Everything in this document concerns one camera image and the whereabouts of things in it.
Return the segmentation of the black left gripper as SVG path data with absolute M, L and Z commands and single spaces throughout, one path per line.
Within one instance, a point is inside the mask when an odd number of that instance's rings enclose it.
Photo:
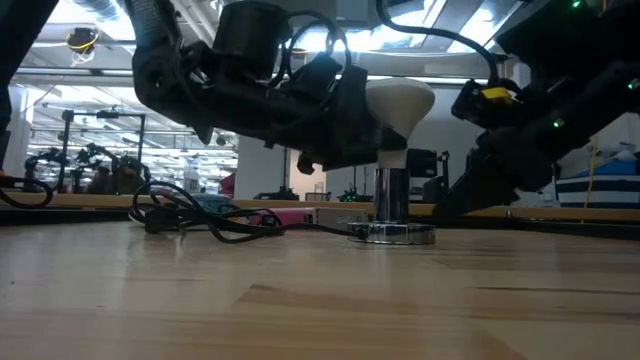
M 323 170 L 373 163 L 379 168 L 405 169 L 408 131 L 404 125 L 375 120 L 366 104 L 368 72 L 349 68 L 339 79 L 337 94 L 323 110 L 275 133 L 275 142 L 302 152 L 302 170 L 318 164 Z

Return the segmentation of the blue patterned round container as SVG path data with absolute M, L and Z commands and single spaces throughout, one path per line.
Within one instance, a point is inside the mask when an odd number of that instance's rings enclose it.
M 238 209 L 232 204 L 232 199 L 224 195 L 199 193 L 193 194 L 192 197 L 209 214 L 226 214 Z

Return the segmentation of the navy white striped box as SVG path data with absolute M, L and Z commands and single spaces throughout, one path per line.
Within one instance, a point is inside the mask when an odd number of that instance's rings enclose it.
M 556 182 L 561 207 L 640 209 L 640 175 L 594 175 Z

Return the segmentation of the tan wooden desk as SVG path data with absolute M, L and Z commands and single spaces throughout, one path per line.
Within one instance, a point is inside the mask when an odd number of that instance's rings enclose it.
M 132 195 L 87 195 L 55 194 L 49 203 L 51 207 L 64 208 L 128 208 Z M 345 208 L 374 212 L 372 203 L 311 202 L 285 200 L 233 200 L 232 204 L 241 208 Z M 640 210 L 634 209 L 591 209 L 553 207 L 492 207 L 466 214 L 466 217 L 518 218 L 544 220 L 584 220 L 602 222 L 640 223 Z

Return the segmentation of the black aluminium rig frame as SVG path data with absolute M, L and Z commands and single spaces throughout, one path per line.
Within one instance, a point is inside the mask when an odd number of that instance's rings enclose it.
M 22 225 L 75 224 L 128 221 L 129 213 L 117 210 L 0 208 L 0 227 Z M 604 220 L 534 220 L 507 217 L 431 217 L 418 216 L 412 222 L 432 224 L 438 229 L 520 230 L 640 242 L 640 222 Z

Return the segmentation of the pink white plastic case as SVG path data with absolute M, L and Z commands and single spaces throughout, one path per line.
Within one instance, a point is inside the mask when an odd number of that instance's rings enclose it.
M 281 227 L 291 224 L 316 224 L 315 208 L 261 209 L 249 217 L 249 224 L 262 227 Z

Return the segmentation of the black background robot rig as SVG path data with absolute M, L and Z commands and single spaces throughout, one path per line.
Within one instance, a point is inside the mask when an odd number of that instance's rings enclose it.
M 70 160 L 68 150 L 70 149 L 71 123 L 79 117 L 95 117 L 97 120 L 118 119 L 121 117 L 137 118 L 139 120 L 139 130 L 136 156 L 127 154 L 118 156 L 112 150 L 94 142 L 81 147 L 76 156 Z M 71 178 L 71 193 L 81 194 L 83 192 L 82 180 L 84 175 L 92 172 L 93 177 L 86 185 L 86 192 L 89 194 L 113 194 L 120 195 L 121 176 L 125 174 L 129 177 L 129 182 L 133 185 L 151 180 L 149 168 L 142 163 L 144 135 L 146 134 L 147 116 L 144 113 L 127 113 L 118 111 L 101 110 L 97 112 L 78 112 L 75 110 L 64 110 L 62 113 L 64 129 L 62 131 L 62 147 L 50 147 L 46 151 L 38 152 L 29 156 L 24 162 L 25 178 L 30 180 L 29 185 L 25 185 L 26 192 L 34 192 L 35 187 L 43 188 L 43 185 L 36 183 L 36 168 L 41 161 L 45 163 L 56 163 L 59 165 L 58 179 L 56 186 L 58 192 L 65 191 L 66 169 L 69 168 Z

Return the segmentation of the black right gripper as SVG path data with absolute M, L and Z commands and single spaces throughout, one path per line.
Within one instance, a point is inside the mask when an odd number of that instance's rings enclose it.
M 466 170 L 434 208 L 436 216 L 459 216 L 520 199 L 515 192 L 537 192 L 552 176 L 551 161 L 514 127 L 487 130 L 467 155 Z

